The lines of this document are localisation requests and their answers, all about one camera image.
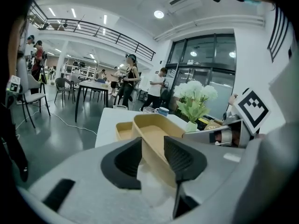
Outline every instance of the blue cup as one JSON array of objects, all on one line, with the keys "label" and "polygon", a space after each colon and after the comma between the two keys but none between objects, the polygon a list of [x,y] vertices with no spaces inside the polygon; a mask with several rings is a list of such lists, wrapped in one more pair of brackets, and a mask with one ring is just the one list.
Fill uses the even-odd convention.
[{"label": "blue cup", "polygon": [[161,114],[161,115],[163,115],[163,116],[167,116],[168,115],[168,113],[169,113],[169,109],[166,109],[166,108],[164,108],[164,107],[160,107],[160,108],[156,108],[155,109],[155,113],[157,114]]}]

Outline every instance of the air conditioner vent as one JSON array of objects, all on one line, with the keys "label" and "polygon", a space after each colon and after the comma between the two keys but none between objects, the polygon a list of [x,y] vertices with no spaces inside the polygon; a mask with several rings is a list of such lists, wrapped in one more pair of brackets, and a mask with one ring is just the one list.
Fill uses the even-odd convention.
[{"label": "air conditioner vent", "polygon": [[176,4],[179,1],[181,1],[181,0],[173,0],[173,1],[170,2],[170,5]]}]

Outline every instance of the black table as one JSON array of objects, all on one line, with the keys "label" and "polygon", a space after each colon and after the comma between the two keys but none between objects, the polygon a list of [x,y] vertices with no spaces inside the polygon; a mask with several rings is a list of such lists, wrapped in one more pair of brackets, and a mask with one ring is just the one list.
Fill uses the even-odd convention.
[{"label": "black table", "polygon": [[106,107],[108,107],[109,85],[100,83],[100,82],[95,82],[95,81],[82,81],[79,83],[79,89],[78,89],[78,95],[77,95],[77,101],[76,101],[76,110],[75,110],[75,122],[77,122],[78,104],[79,104],[79,98],[80,98],[80,93],[81,93],[82,88],[86,88],[86,92],[87,92],[87,89],[92,89],[95,91],[103,91],[105,94]]}]

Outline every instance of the white vase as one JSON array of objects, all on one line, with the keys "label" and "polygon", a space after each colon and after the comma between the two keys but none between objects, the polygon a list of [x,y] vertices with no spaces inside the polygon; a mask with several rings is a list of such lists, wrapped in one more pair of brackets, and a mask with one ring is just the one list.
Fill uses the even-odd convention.
[{"label": "white vase", "polygon": [[186,132],[195,132],[196,130],[197,130],[197,124],[189,121],[186,125],[185,131]]}]

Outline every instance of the white ceiling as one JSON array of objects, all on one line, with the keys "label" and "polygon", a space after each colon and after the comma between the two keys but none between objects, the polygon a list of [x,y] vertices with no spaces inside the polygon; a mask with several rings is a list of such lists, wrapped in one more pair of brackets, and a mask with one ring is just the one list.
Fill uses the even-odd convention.
[{"label": "white ceiling", "polygon": [[[57,17],[69,15],[70,6],[76,6],[77,18],[81,19],[85,15],[85,21],[96,21],[101,23],[103,13],[111,16],[111,22],[116,22],[117,18],[128,20],[141,27],[144,31],[157,36],[173,27],[191,22],[200,18],[211,16],[245,14],[257,15],[254,5],[240,3],[236,0],[221,0],[216,3],[213,0],[183,0],[174,7],[169,4],[170,0],[36,0],[45,13],[49,14],[48,7],[55,8]],[[164,12],[163,19],[154,17],[154,11]]]},{"label": "white ceiling", "polygon": [[[43,50],[46,52],[53,53],[55,56],[59,56],[60,52],[55,49],[62,50],[62,46],[64,41],[48,39],[43,40]],[[126,58],[124,56],[120,56],[113,52],[96,48],[93,46],[88,46],[85,44],[77,43],[77,42],[69,42],[67,46],[67,54],[72,58],[83,59],[85,61],[89,61],[93,63],[93,59],[89,54],[93,54],[96,61],[98,61],[101,65],[113,68],[114,66],[119,66],[120,64],[126,64]],[[141,64],[138,65],[138,70],[141,72],[147,69]]]}]

